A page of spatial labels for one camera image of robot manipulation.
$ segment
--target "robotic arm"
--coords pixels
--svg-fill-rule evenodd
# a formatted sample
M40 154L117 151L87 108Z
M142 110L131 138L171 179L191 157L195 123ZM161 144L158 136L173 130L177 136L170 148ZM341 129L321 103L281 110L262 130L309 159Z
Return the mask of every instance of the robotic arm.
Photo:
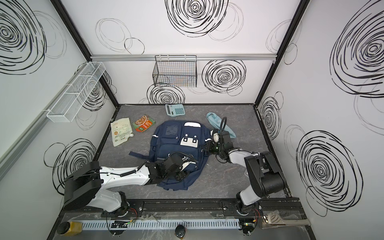
M205 147L206 151L221 159L247 168L250 185L236 196L240 212L287 186L281 168L270 152L248 152L233 147L229 133L222 130L225 122L221 127L220 131L214 130L213 140L208 141ZM192 156L182 152L173 152L164 160L144 162L138 167L129 168L100 167L98 162L90 162L66 178L63 208L73 210L87 205L107 212L115 211L116 216L124 215L128 208L125 194L107 188L158 184L170 177L182 181L188 176L184 168L196 163L197 160Z

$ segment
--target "white wire basket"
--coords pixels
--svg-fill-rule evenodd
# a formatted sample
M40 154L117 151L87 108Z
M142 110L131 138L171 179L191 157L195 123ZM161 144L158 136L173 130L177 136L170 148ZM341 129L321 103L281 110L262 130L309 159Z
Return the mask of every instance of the white wire basket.
M102 62L88 62L47 113L53 122L72 122L105 71Z

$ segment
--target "gray floor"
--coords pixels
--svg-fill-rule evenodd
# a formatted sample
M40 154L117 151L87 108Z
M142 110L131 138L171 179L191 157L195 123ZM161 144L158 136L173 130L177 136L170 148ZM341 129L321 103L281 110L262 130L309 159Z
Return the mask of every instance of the gray floor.
M209 129L213 127L206 119L208 112L214 112L220 117L227 116L227 125L235 132L232 139L235 147L244 150L262 152L267 151L260 125L251 105L205 105L184 106L186 114L171 118L166 114L164 106L122 106L116 119L129 118L131 123L144 114L153 118L156 123L145 132L134 132L127 142L113 147L112 137L101 152L100 166L107 167L133 167L142 163L142 159L128 155L130 151L148 155L149 143L155 128L164 121L191 120L204 124ZM236 193L249 186L249 178L245 176L245 168L237 164L221 164L215 156L210 156L200 177L192 186L185 190L164 190L157 185L128 185L111 188L112 191L123 191L128 199L184 199L184 198L234 198ZM278 193L273 197L283 197Z

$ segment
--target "light blue calculator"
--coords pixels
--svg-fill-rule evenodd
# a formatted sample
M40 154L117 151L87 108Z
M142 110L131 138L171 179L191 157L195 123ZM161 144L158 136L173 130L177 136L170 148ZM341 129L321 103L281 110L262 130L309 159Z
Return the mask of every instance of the light blue calculator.
M167 111L167 115L171 117L185 115L183 104L173 104L173 105L166 104L166 111Z

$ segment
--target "navy blue backpack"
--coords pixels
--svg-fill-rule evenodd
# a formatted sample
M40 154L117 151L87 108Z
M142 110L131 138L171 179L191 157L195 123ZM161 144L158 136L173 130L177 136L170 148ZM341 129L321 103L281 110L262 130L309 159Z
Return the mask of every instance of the navy blue backpack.
M184 169L189 175L182 181L178 182L174 177L170 177L158 186L165 190L187 190L207 163L208 153L204 151L204 145L209 140L211 140L210 130L198 122L171 120L159 125L151 139L148 159L150 162L163 160L168 154L179 151L191 154L198 163L189 164Z

